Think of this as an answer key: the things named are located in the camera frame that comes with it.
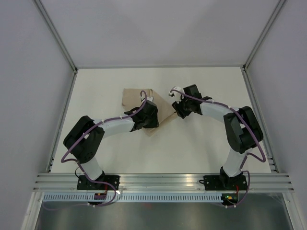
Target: white table surface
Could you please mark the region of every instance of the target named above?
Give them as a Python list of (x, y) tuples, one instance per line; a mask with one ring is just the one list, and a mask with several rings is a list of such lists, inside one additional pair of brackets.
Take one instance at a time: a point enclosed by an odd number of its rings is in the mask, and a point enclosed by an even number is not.
[[(202, 96), (231, 106), (251, 106), (240, 68), (80, 69), (53, 162), (53, 173), (72, 173), (76, 164), (61, 163), (63, 140), (83, 115), (109, 118), (124, 112), (124, 88), (151, 88), (170, 104), (173, 86), (196, 84)], [(96, 158), (106, 173), (218, 173), (229, 144), (223, 123), (191, 114), (171, 121), (153, 136), (138, 130), (102, 140)], [(258, 149), (253, 153), (260, 155)], [(268, 162), (249, 157), (244, 169), (270, 173)]]

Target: wire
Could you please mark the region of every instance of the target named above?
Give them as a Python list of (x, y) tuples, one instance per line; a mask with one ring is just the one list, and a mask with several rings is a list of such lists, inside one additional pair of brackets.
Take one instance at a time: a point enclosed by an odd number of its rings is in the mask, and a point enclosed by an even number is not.
[(75, 170), (75, 175), (76, 175), (76, 177), (78, 177), (78, 179), (79, 179), (79, 176), (77, 175), (77, 169), (78, 169), (79, 167), (77, 167), (76, 168), (76, 170)]
[[(246, 154), (245, 158), (243, 159), (242, 164), (240, 165), (240, 169), (242, 169), (244, 163), (245, 163), (246, 160), (247, 160), (248, 155), (253, 156), (254, 158), (256, 158), (257, 160), (259, 160), (259, 161), (262, 162), (262, 163), (264, 163), (264, 162), (266, 161), (265, 154), (264, 154), (264, 152), (263, 152), (263, 150), (262, 150), (262, 147), (260, 146), (259, 141), (257, 140), (255, 134), (253, 133), (253, 131), (252, 131), (252, 130), (250, 129), (250, 127), (248, 126), (248, 124), (244, 121), (244, 119), (240, 116), (240, 114), (239, 114), (235, 109), (233, 109), (232, 107), (230, 107), (230, 106), (228, 106), (228, 105), (226, 105), (226, 104), (224, 104), (224, 103), (214, 102), (214, 101), (205, 101), (205, 100), (202, 100), (202, 99), (199, 99), (199, 98), (196, 98), (196, 97), (192, 97), (192, 96), (190, 96), (190, 95), (187, 95), (187, 94), (185, 94), (185, 93), (183, 93), (183, 92), (180, 92), (180, 91), (178, 91), (178, 90), (175, 90), (175, 89), (171, 89), (170, 92), (178, 92), (178, 93), (180, 93), (181, 95), (183, 95), (183, 96), (185, 96), (185, 97), (194, 99), (194, 100), (199, 101), (199, 102), (208, 103), (208, 104), (217, 104), (217, 105), (223, 106), (223, 107), (225, 107), (225, 108), (228, 108), (229, 110), (231, 110), (232, 112), (234, 112), (234, 113), (236, 114), (236, 116), (239, 118), (239, 120), (241, 121), (241, 123), (246, 127), (246, 129), (247, 129), (248, 132), (250, 133), (251, 137), (253, 138), (254, 142), (256, 143), (256, 145), (257, 145), (257, 147), (258, 147), (258, 149), (259, 149), (259, 151), (260, 151), (260, 153), (261, 153), (261, 156), (262, 156), (262, 159), (261, 159), (260, 157), (256, 156), (255, 154), (253, 154), (253, 153), (251, 153), (251, 152), (248, 152), (248, 153)], [(245, 197), (246, 197), (248, 191), (249, 191), (249, 186), (250, 186), (250, 173), (249, 173), (248, 170), (244, 170), (244, 171), (242, 171), (242, 172), (248, 174), (248, 187), (247, 187), (247, 189), (246, 189), (246, 192), (244, 193), (244, 196), (242, 197), (242, 199), (241, 199), (239, 202), (237, 202), (237, 204), (231, 205), (231, 206), (226, 206), (227, 208), (228, 208), (228, 207), (236, 207), (236, 206), (238, 206), (239, 204), (241, 204), (242, 201), (245, 199)]]
[[(145, 104), (146, 104), (146, 101), (147, 101), (147, 94), (144, 90), (141, 91), (141, 96), (142, 96), (142, 93), (144, 93), (145, 95), (145, 98), (143, 100), (143, 103), (141, 104), (140, 108), (133, 114), (130, 114), (130, 115), (127, 115), (127, 116), (123, 116), (123, 117), (113, 117), (113, 118), (109, 118), (109, 119), (106, 119), (104, 120), (104, 123), (105, 122), (109, 122), (109, 121), (115, 121), (115, 120), (121, 120), (121, 119), (127, 119), (129, 117), (132, 117), (134, 115), (136, 115), (139, 111), (141, 111)], [(75, 161), (75, 162), (78, 162), (76, 159), (65, 159), (68, 154), (76, 147), (77, 144), (79, 144), (79, 142), (81, 140), (83, 140), (83, 138), (89, 134), (94, 128), (96, 128), (97, 126), (101, 125), (102, 124), (102, 121), (98, 122), (97, 124), (93, 125), (91, 128), (89, 128), (85, 133), (83, 133), (83, 135), (67, 150), (67, 152), (64, 154), (64, 156), (62, 157), (61, 159), (61, 163), (65, 163), (65, 162), (68, 162), (68, 161)]]
[[(109, 122), (109, 121), (115, 121), (115, 120), (121, 120), (121, 119), (127, 119), (127, 118), (129, 118), (129, 117), (133, 117), (134, 115), (136, 115), (139, 111), (141, 111), (143, 108), (144, 108), (144, 106), (145, 106), (145, 104), (146, 104), (146, 102), (147, 102), (147, 94), (146, 94), (146, 92), (144, 91), (144, 90), (142, 90), (141, 92), (140, 92), (140, 96), (142, 97), (142, 93), (144, 94), (144, 100), (143, 100), (143, 102), (142, 102), (142, 104), (141, 104), (141, 106), (139, 107), (139, 109), (136, 111), (136, 112), (134, 112), (133, 114), (130, 114), (130, 115), (127, 115), (127, 116), (123, 116), (123, 117), (113, 117), (113, 118), (109, 118), (109, 119), (106, 119), (106, 120), (104, 120), (104, 123), (105, 122)], [(98, 207), (103, 207), (103, 206), (107, 206), (107, 205), (110, 205), (111, 203), (112, 203), (112, 201), (115, 199), (115, 197), (116, 197), (116, 188), (112, 185), (112, 184), (110, 184), (110, 183), (108, 183), (108, 182), (103, 182), (103, 181), (94, 181), (94, 180), (92, 180), (89, 176), (88, 176), (88, 174), (85, 172), (85, 170), (84, 170), (84, 168), (81, 166), (81, 164), (79, 163), (79, 161), (78, 160), (76, 160), (76, 159), (73, 159), (73, 158), (70, 158), (70, 159), (65, 159), (67, 156), (68, 156), (68, 154), (77, 146), (77, 144), (79, 144), (79, 142), (81, 141), (81, 140), (83, 140), (83, 138), (87, 135), (87, 134), (89, 134), (94, 128), (96, 128), (97, 126), (99, 126), (99, 125), (101, 125), (103, 123), (103, 121), (100, 121), (100, 122), (98, 122), (97, 124), (95, 124), (95, 125), (93, 125), (91, 128), (89, 128), (85, 133), (83, 133), (83, 135), (67, 150), (67, 152), (64, 154), (64, 156), (62, 157), (62, 159), (61, 159), (61, 163), (65, 163), (65, 162), (69, 162), (69, 161), (74, 161), (74, 162), (76, 162), (77, 164), (78, 164), (78, 166), (79, 166), (79, 168), (81, 169), (81, 171), (84, 173), (84, 175), (85, 175), (85, 177), (90, 181), (90, 182), (92, 182), (92, 183), (96, 183), (96, 184), (105, 184), (105, 185), (109, 185), (113, 190), (114, 190), (114, 196), (112, 197), (112, 199), (110, 200), (110, 201), (108, 201), (107, 203), (103, 203), (103, 204), (99, 204), (99, 205), (96, 205), (96, 206), (98, 206)]]
[[(240, 116), (240, 114), (235, 110), (233, 109), (232, 107), (224, 104), (224, 103), (220, 103), (220, 102), (214, 102), (214, 101), (205, 101), (205, 100), (202, 100), (202, 99), (199, 99), (199, 98), (196, 98), (196, 97), (192, 97), (190, 95), (187, 95), (183, 92), (180, 92), (178, 90), (174, 90), (174, 89), (171, 89), (170, 92), (178, 92), (180, 93), (181, 95), (185, 96), (185, 97), (188, 97), (188, 98), (191, 98), (191, 99), (194, 99), (196, 101), (199, 101), (199, 102), (203, 102), (203, 103), (207, 103), (207, 104), (217, 104), (217, 105), (220, 105), (222, 107), (225, 107), (225, 108), (228, 108), (229, 110), (231, 110), (232, 112), (234, 112), (236, 114), (236, 116), (239, 118), (239, 120), (241, 121), (241, 123), (246, 127), (246, 129), (248, 130), (248, 132), (250, 133), (251, 137), (253, 138), (254, 142), (256, 143), (260, 153), (261, 153), (261, 156), (262, 156), (262, 159), (259, 158), (258, 156), (256, 156), (255, 154), (251, 153), (251, 152), (248, 152), (246, 155), (251, 155), (253, 156), (254, 158), (256, 158), (257, 160), (259, 160), (260, 162), (264, 163), (266, 161), (266, 157), (265, 157), (265, 154), (262, 150), (262, 147), (260, 146), (259, 144), (259, 141), (257, 140), (255, 134), (253, 133), (253, 131), (250, 129), (250, 127), (248, 126), (248, 124), (243, 120), (243, 118)], [(243, 167), (243, 164), (245, 163), (246, 159), (244, 158), (240, 168)]]

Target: gray wall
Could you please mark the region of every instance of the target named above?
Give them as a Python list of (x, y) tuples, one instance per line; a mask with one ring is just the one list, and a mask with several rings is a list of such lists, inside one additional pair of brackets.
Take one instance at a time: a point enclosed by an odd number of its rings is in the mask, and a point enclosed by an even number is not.
[(278, 0), (42, 0), (81, 67), (243, 64)]
[(31, 0), (0, 2), (0, 226), (20, 229), (72, 70)]
[(289, 0), (249, 73), (274, 156), (307, 218), (307, 1)]

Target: brown paper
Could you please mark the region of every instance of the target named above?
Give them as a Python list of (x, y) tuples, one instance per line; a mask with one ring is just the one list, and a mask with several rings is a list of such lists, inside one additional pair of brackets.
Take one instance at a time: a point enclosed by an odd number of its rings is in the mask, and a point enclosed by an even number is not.
[[(126, 111), (129, 111), (135, 107), (140, 107), (141, 99), (140, 92), (143, 89), (124, 89), (122, 106)], [(158, 108), (158, 128), (143, 128), (142, 130), (148, 135), (151, 136), (157, 132), (159, 128), (164, 126), (166, 123), (172, 121), (177, 117), (172, 105), (167, 103), (157, 92), (152, 89), (144, 89), (147, 94), (147, 97), (153, 97), (153, 103), (157, 105)]]

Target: aluminum frame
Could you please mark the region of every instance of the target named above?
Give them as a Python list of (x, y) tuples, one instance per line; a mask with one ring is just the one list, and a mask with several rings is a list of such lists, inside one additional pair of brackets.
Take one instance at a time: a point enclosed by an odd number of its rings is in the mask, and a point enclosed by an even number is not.
[[(210, 193), (212, 191), (205, 191), (204, 185), (199, 183), (204, 175), (218, 173), (119, 174), (118, 190), (121, 193)], [(286, 173), (251, 173), (250, 178), (251, 193), (294, 192), (290, 177)], [(78, 178), (73, 173), (40, 173), (36, 178), (33, 192), (83, 192), (77, 190), (77, 182)]]
[[(99, 69), (103, 68), (154, 68), (154, 67), (241, 67), (243, 79), (245, 81), (247, 92), (250, 97), (253, 110), (255, 115), (260, 123), (260, 126), (264, 132), (264, 146), (266, 149), (266, 153), (268, 155), (268, 160), (270, 164), (270, 168), (272, 173), (251, 173), (251, 193), (282, 193), (287, 211), (289, 213), (289, 217), (291, 219), (291, 223), (295, 230), (303, 230), (307, 229), (306, 224), (304, 223), (304, 218), (300, 210), (298, 209), (297, 200), (295, 198), (295, 193), (293, 190), (293, 186), (291, 184), (290, 177), (286, 173), (278, 173), (278, 166), (275, 165), (275, 160), (273, 156), (273, 150), (270, 144), (270, 137), (266, 132), (266, 126), (262, 119), (262, 113), (259, 108), (259, 104), (257, 102), (257, 98), (254, 94), (254, 90), (252, 84), (250, 82), (248, 67), (252, 62), (254, 56), (256, 55), (259, 47), (270, 31), (274, 21), (277, 19), (279, 13), (284, 7), (287, 0), (279, 0), (274, 11), (272, 12), (269, 20), (267, 21), (265, 27), (263, 28), (260, 36), (258, 37), (249, 57), (247, 58), (244, 65), (225, 65), (225, 66), (190, 66), (190, 65), (182, 65), (182, 66), (133, 66), (133, 67), (99, 67)], [(63, 113), (61, 119), (59, 121), (58, 131), (53, 141), (53, 148), (50, 153), (50, 160), (47, 166), (47, 172), (51, 169), (53, 157), (55, 154), (55, 150), (57, 148), (57, 144), (59, 142), (59, 135), (61, 133), (63, 123), (65, 120), (65, 115), (68, 109), (68, 105), (70, 102), (74, 82), (77, 76), (78, 68), (75, 66), (69, 52), (67, 51), (60, 35), (58, 34), (51, 18), (49, 17), (44, 5), (41, 0), (33, 0), (35, 6), (43, 17), (43, 20), (47, 24), (50, 32), (53, 34), (54, 39), (59, 45), (64, 57), (68, 61), (69, 65), (74, 71), (74, 77), (72, 79), (71, 87), (68, 92), (67, 100), (63, 109)], [(203, 194), (205, 193), (203, 185), (198, 183), (198, 180), (201, 179), (204, 174), (121, 174), (121, 185), (119, 190), (123, 193), (154, 193), (154, 192), (162, 192), (165, 194), (170, 194), (173, 192), (176, 193), (186, 193), (189, 194)], [(40, 206), (42, 200), (44, 198), (44, 192), (73, 192), (74, 194), (79, 194), (82, 191), (76, 190), (77, 178), (73, 173), (40, 173), (36, 179), (36, 183), (34, 185), (33, 194), (31, 200), (29, 202), (29, 207), (24, 219), (24, 223), (22, 226), (22, 230), (34, 229), (38, 213), (40, 210)]]

